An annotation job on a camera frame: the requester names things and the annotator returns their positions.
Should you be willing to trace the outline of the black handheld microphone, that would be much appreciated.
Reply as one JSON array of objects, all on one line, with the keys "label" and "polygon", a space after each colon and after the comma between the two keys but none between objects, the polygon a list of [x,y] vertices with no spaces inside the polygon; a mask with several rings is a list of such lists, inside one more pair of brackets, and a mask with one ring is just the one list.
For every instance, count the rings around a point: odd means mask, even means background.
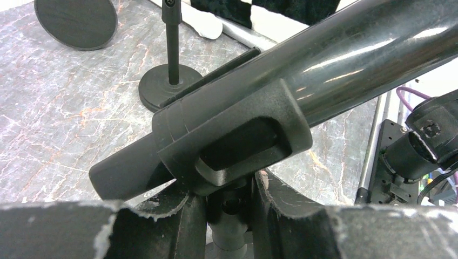
[{"label": "black handheld microphone", "polygon": [[[456,57],[457,1],[357,1],[165,108],[182,101],[188,115],[221,109],[283,79],[311,130]],[[154,137],[152,130],[91,167],[100,198],[129,200],[176,179]]]}]

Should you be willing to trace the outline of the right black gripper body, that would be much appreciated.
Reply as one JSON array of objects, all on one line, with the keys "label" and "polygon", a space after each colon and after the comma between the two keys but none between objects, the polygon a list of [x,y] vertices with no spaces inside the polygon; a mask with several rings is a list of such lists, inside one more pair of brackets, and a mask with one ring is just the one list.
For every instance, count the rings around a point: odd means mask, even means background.
[{"label": "right black gripper body", "polygon": [[457,170],[457,90],[417,105],[406,125],[441,169]]}]

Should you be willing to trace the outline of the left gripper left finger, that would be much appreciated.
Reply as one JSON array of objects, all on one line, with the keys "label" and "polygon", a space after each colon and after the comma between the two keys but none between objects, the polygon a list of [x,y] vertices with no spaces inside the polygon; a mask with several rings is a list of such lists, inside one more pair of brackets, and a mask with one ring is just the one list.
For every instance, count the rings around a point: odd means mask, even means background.
[{"label": "left gripper left finger", "polygon": [[1,205],[1,258],[203,258],[206,200],[178,183],[122,201]]}]

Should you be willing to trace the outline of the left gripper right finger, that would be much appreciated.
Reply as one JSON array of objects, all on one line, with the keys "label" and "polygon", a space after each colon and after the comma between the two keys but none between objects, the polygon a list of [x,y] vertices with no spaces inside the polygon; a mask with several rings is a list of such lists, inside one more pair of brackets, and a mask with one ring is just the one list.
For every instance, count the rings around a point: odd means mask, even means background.
[{"label": "left gripper right finger", "polygon": [[255,258],[457,258],[454,206],[325,206],[268,171],[252,187]]}]

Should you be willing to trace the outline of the black mic stand with clip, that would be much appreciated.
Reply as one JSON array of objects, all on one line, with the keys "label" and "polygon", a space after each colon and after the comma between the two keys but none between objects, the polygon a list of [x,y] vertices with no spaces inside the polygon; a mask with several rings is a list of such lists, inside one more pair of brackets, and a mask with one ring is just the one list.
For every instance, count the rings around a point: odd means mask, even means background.
[{"label": "black mic stand with clip", "polygon": [[158,156],[193,193],[207,197],[216,258],[243,258],[250,227],[253,174],[312,146],[304,114],[279,79],[186,114],[182,101],[152,120]]}]

